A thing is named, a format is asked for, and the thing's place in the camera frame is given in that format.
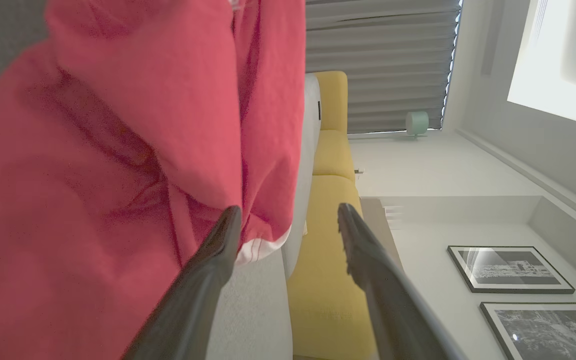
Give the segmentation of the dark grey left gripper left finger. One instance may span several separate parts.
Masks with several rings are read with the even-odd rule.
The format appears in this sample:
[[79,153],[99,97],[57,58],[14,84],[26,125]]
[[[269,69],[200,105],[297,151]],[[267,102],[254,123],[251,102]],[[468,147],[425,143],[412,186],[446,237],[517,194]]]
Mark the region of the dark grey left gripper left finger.
[[233,275],[242,210],[227,207],[158,301],[124,360],[203,360],[221,291]]

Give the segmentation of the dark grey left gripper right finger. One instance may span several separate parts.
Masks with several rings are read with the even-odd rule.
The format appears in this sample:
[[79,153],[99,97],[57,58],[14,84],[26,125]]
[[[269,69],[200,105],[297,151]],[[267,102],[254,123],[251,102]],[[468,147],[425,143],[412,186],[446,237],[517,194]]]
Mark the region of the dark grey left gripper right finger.
[[350,203],[337,210],[347,272],[366,297],[382,360],[464,360],[457,342],[432,312]]

